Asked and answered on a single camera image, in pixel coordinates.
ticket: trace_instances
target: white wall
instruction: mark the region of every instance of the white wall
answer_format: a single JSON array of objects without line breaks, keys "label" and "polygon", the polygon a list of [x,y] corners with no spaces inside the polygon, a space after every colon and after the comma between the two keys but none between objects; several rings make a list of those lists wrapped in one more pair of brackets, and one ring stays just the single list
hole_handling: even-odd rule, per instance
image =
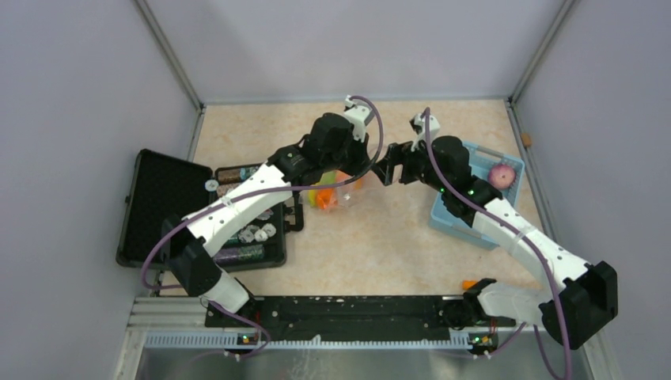
[{"label": "white wall", "polygon": [[624,378],[668,378],[671,2],[583,1],[521,99],[563,244],[608,261]]},{"label": "white wall", "polygon": [[504,97],[560,0],[149,0],[206,103]]},{"label": "white wall", "polygon": [[130,0],[0,4],[0,378],[110,378],[135,155],[185,157],[194,123]]}]

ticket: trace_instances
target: metal frame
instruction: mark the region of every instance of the metal frame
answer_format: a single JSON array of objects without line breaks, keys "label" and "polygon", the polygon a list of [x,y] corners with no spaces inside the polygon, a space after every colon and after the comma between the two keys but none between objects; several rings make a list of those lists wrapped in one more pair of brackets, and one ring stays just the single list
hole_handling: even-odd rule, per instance
[{"label": "metal frame", "polygon": [[[188,160],[192,161],[195,156],[200,131],[207,110],[200,100],[195,88],[188,79],[175,51],[162,32],[154,13],[146,0],[132,0],[136,5],[138,13],[145,21],[151,35],[156,40],[166,63],[173,72],[175,79],[198,112],[198,118],[191,137]],[[540,220],[545,233],[552,239],[559,241],[558,231],[554,226],[552,209],[542,191],[542,181],[537,176],[535,168],[536,159],[533,151],[522,146],[521,133],[524,131],[517,113],[517,102],[524,94],[529,82],[533,79],[538,67],[542,64],[549,49],[552,47],[559,31],[565,25],[567,18],[571,15],[578,0],[564,0],[562,7],[557,13],[549,30],[545,34],[536,53],[526,67],[524,74],[516,85],[513,93],[506,100],[506,110],[513,128],[513,133],[522,159],[526,163],[526,172],[531,185],[534,202],[538,209]],[[115,379],[135,379],[139,369],[140,359],[144,344],[147,341],[148,330],[161,331],[163,333],[192,332],[192,333],[225,333],[224,329],[209,329],[205,327],[206,310],[197,298],[166,297],[166,298],[137,298],[128,321],[123,348],[117,363]],[[611,345],[605,333],[599,332],[584,346],[587,362],[594,378],[622,379],[620,368],[616,357],[612,352]]]}]

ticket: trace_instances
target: table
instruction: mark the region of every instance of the table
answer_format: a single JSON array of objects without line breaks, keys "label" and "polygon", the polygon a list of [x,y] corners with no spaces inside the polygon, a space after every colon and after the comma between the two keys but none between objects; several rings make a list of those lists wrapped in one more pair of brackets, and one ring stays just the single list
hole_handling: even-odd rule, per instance
[{"label": "table", "polygon": [[[412,140],[408,121],[430,106],[441,123],[440,135],[519,156],[503,101],[386,101],[376,106],[385,145]],[[262,162],[277,148],[296,143],[323,113],[342,110],[339,102],[208,106],[194,162],[212,169]],[[368,132],[374,150],[375,122]],[[429,228],[436,192],[428,186],[384,188],[366,179],[365,199],[353,207],[325,212],[305,202],[305,229],[286,236],[285,265],[233,275],[255,295],[447,295],[461,293],[464,279],[484,277],[539,287],[503,249],[487,251]],[[540,228],[526,177],[517,209]],[[164,284],[173,283],[178,282],[166,273]],[[186,293],[177,289],[161,295]]]}]

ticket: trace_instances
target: pink round object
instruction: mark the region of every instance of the pink round object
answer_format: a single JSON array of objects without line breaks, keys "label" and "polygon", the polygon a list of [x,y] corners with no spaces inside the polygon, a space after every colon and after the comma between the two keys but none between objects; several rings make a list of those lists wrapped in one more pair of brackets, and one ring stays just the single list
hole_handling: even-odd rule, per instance
[{"label": "pink round object", "polygon": [[509,188],[515,182],[515,169],[506,164],[497,164],[489,171],[487,180],[489,183],[499,190]]}]

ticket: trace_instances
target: blue basket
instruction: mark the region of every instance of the blue basket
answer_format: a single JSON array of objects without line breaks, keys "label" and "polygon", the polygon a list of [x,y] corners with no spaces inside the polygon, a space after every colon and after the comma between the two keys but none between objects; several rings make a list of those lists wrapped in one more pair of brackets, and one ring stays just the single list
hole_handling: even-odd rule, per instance
[{"label": "blue basket", "polygon": [[[494,165],[506,164],[515,170],[515,182],[507,189],[501,190],[503,196],[515,206],[520,196],[522,177],[524,176],[524,162],[517,157],[499,153],[495,150],[479,146],[472,142],[463,142],[468,149],[468,163],[471,165],[472,173],[479,178],[487,180],[487,175]],[[441,195],[436,196],[433,208],[431,208],[431,219],[429,226],[446,234],[450,234],[471,242],[473,245],[492,250],[497,245],[487,235],[483,235],[469,227],[463,220],[455,218],[450,214],[442,203]]]}]

